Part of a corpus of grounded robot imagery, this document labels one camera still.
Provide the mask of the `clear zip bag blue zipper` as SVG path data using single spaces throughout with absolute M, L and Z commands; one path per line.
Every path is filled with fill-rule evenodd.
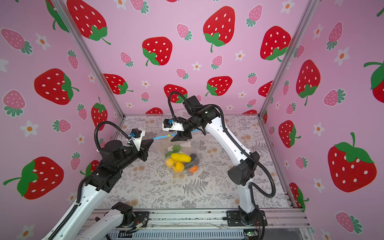
M 166 158 L 165 154 L 168 152 L 168 148 L 169 147 L 172 147 L 174 145 L 180 145 L 182 147 L 181 151 L 179 152 L 180 154 L 185 154 L 185 155 L 196 154 L 199 157 L 199 148 L 200 148 L 201 135 L 197 134 L 196 131 L 193 131 L 192 132 L 192 139 L 191 140 L 179 141 L 179 142 L 171 142 L 171 139 L 175 135 L 176 134 L 168 134 L 168 135 L 164 135 L 164 136 L 160 136 L 160 137 L 154 138 L 155 149 L 160 154 L 161 162 L 166 167 L 166 169 L 170 172 L 171 175 L 173 175 L 173 176 L 188 175 L 188 174 L 193 175 L 193 174 L 195 174 L 199 170 L 201 161 L 197 165 L 198 166 L 198 170 L 196 172 L 194 172 L 194 173 L 191 173 L 189 171 L 189 169 L 191 168 L 189 163 L 183 163 L 185 165 L 185 169 L 184 169 L 183 172 L 175 173 L 173 168 L 169 169 L 166 166 L 165 161 L 167 159 L 170 159 L 171 157 Z

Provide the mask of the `yellow bell pepper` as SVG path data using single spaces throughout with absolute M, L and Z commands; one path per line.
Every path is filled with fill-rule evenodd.
M 192 158 L 189 155 L 180 154 L 180 153 L 172 153 L 171 159 L 173 159 L 175 162 L 181 162 L 181 163 L 190 163 Z

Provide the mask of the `dark purple eggplant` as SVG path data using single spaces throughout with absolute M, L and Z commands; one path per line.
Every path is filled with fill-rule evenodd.
M 196 154 L 191 154 L 190 157 L 191 157 L 191 161 L 189 162 L 189 164 L 191 168 L 200 163 L 200 159 Z

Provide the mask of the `small yellow lemon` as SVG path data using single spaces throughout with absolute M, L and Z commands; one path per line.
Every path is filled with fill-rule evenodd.
M 165 161 L 165 164 L 166 164 L 166 166 L 169 168 L 169 169 L 172 169 L 173 167 L 174 167 L 174 165 L 175 165 L 175 161 L 173 160 L 173 159 L 167 159 L 166 161 Z

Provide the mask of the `yellow mango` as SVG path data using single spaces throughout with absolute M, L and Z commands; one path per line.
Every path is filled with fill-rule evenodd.
M 175 162 L 173 170 L 175 173 L 181 173 L 185 169 L 185 165 L 182 162 Z

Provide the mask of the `orange mandarin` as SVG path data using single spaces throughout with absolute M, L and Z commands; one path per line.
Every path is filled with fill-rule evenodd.
M 191 173 L 194 173 L 194 172 L 196 172 L 197 170 L 198 170 L 198 166 L 194 166 L 194 167 L 192 167 L 192 168 L 189 169 L 189 171 L 190 171 Z

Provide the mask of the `white plastic perforated basket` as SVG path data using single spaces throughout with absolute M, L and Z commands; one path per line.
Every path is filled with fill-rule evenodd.
M 189 119 L 191 117 L 191 115 L 189 114 L 189 112 L 186 109 L 178 110 L 176 112 L 176 116 L 184 118 L 184 119 Z

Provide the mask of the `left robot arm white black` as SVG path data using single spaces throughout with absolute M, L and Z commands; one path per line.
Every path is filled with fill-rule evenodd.
M 127 147 L 119 140 L 108 142 L 99 150 L 102 160 L 90 176 L 79 183 L 76 201 L 55 227 L 44 237 L 46 240 L 101 240 L 117 227 L 132 227 L 136 231 L 143 224 L 137 221 L 133 207 L 118 202 L 94 225 L 80 233 L 94 209 L 111 192 L 122 177 L 123 170 L 140 159 L 146 161 L 152 139 L 139 146 Z

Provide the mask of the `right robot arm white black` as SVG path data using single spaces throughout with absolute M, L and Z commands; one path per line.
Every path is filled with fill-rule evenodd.
M 271 173 L 260 163 L 260 155 L 251 152 L 233 135 L 227 128 L 222 109 L 217 105 L 191 106 L 187 104 L 186 109 L 190 111 L 191 117 L 183 119 L 172 113 L 172 118 L 163 121 L 164 131 L 175 131 L 173 142 L 187 141 L 192 138 L 192 131 L 199 130 L 203 134 L 209 132 L 229 155 L 233 167 L 228 170 L 231 181 L 237 185 L 239 203 L 239 221 L 245 226 L 252 226 L 259 222 L 266 225 L 265 217 L 254 198 L 254 189 L 267 198 L 276 195 L 276 184 Z M 255 171 L 260 168 L 267 176 L 271 192 L 267 193 L 254 183 Z

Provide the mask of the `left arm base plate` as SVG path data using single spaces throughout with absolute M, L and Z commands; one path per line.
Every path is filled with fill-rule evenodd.
M 146 228 L 148 225 L 149 215 L 150 212 L 134 211 L 128 217 L 124 216 L 123 222 L 118 225 L 117 228 L 133 229 L 139 224 L 141 224 L 141 226 L 139 226 L 139 229 Z

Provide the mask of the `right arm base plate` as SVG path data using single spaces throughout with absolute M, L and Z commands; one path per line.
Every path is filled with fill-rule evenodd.
M 229 227 L 266 227 L 268 225 L 264 211 L 254 210 L 247 214 L 243 211 L 227 211 L 223 220 Z

